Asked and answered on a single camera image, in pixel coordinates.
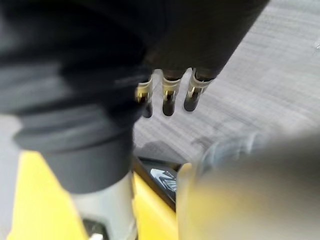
yellow plastic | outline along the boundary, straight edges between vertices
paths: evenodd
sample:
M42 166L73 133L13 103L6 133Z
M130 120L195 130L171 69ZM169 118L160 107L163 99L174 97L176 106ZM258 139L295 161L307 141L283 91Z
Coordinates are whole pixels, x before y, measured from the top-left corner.
M8 240L88 240L68 193L37 152L20 158Z
M139 240L177 240L175 212L136 173L133 188ZM7 240L88 240L69 194L37 152L21 155Z
M139 240L178 240L176 213L136 173L133 190Z

yellow surface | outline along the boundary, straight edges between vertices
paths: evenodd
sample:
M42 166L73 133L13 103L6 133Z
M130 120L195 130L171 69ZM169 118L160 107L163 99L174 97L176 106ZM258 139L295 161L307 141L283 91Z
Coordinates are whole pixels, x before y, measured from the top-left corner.
M139 240L177 240L174 211L136 173L133 188ZM37 152L26 151L20 158L7 239L88 240L70 196Z
M88 240L69 195L37 152L20 158L8 240Z
M136 173L133 190L139 240L178 240L176 213Z

black sleeve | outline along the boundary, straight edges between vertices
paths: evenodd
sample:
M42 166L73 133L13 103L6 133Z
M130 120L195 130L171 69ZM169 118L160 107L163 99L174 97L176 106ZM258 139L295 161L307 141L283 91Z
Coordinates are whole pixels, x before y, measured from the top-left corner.
M0 112L19 117L15 141L42 153L66 190L87 193L130 169L134 92L164 26L149 21L159 26L148 35L141 19L117 22L109 1L79 2L0 3Z

gray carpet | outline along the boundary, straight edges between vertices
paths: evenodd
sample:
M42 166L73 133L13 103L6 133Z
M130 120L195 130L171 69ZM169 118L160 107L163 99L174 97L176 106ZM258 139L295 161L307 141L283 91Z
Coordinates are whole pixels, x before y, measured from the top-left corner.
M183 110L191 74L183 77L172 117L161 112L135 127L136 153L196 161L215 141L251 131L294 135L320 126L320 1L273 0L193 113ZM156 72L155 82L161 78ZM0 240L11 224L18 123L0 116Z

black fabric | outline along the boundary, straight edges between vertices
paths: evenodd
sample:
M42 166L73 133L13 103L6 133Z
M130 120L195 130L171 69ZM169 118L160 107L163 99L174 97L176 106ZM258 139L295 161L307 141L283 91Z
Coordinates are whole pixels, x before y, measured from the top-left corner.
M1 1L0 112L66 190L106 188L130 169L137 84L153 68L217 75L266 2Z
M118 24L108 4L99 7L0 3L0 111L19 117L16 142L42 153L72 193L104 189L129 172L142 114L134 92L152 72L142 64L143 27Z

